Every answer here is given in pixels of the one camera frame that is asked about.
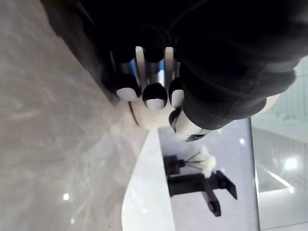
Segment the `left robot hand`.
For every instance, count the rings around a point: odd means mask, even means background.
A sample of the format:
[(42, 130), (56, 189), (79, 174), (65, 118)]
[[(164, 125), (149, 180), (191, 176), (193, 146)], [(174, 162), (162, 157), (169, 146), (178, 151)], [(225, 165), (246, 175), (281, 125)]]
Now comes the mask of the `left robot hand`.
[(142, 100), (186, 142), (270, 108), (308, 54), (305, 0), (44, 0), (102, 87)]

